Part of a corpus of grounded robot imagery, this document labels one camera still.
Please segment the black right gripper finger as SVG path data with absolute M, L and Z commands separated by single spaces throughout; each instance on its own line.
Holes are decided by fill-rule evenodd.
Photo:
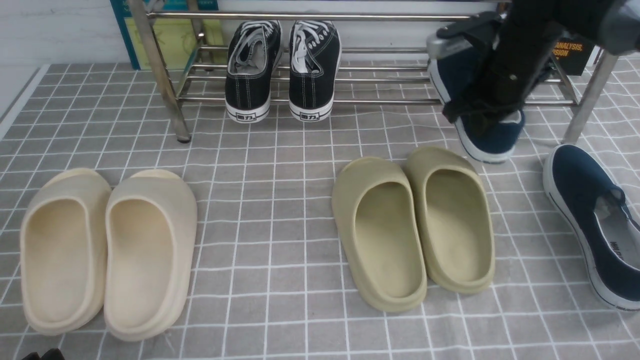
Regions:
M 51 348 L 42 355 L 42 360 L 65 360 L 59 348 Z

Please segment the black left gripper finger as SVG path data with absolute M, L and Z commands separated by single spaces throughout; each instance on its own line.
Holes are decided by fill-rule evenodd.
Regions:
M 28 353 L 22 360 L 42 360 L 41 356 L 37 352 Z

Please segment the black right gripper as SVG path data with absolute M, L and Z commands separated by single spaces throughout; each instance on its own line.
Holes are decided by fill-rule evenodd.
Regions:
M 470 48 L 480 53 L 471 82 L 445 103 L 443 115 L 451 123 L 468 116 L 489 126 L 521 110 L 562 33 L 555 20 L 519 13 L 479 13 L 439 28 L 426 41 L 430 59 Z

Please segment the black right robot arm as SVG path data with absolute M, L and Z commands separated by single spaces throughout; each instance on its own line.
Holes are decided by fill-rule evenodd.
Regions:
M 496 36 L 429 60 L 442 114 L 360 99 L 346 115 L 338 26 L 247 17 L 225 80 L 173 85 L 151 21 L 130 0 L 163 98 L 169 145 L 194 166 L 126 171 L 110 189 L 83 165 L 32 199 L 21 230 L 23 310 L 71 341 L 102 312 L 133 358 L 637 360 L 639 229 L 626 194 L 569 142 L 525 154 L 525 97 L 565 30 L 613 56 L 639 21 L 624 0 L 514 0 Z

